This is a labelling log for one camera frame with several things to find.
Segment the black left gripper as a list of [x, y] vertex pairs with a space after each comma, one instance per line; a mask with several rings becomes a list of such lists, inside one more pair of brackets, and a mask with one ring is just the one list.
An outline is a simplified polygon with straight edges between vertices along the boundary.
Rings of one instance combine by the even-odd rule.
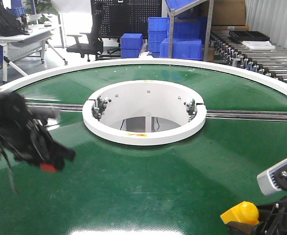
[[54, 141], [46, 128], [33, 120], [25, 126], [15, 121], [1, 123], [0, 142], [13, 153], [16, 161], [39, 167], [40, 163], [52, 164], [58, 171], [63, 170], [64, 159], [73, 162], [76, 157], [74, 149]]

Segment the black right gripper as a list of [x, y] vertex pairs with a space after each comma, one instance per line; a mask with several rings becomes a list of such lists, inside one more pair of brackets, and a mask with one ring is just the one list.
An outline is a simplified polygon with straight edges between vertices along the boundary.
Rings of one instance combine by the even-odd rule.
[[231, 221], [225, 224], [228, 234], [287, 235], [287, 196], [256, 207], [259, 211], [259, 224], [250, 225]]

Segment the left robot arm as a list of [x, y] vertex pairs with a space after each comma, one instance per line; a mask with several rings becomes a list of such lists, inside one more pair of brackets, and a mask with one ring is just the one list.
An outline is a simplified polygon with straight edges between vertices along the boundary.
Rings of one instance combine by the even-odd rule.
[[16, 92], [0, 92], [0, 143], [25, 161], [44, 170], [62, 170], [75, 151], [55, 141], [46, 128], [48, 119], [59, 119], [57, 108], [30, 107]]

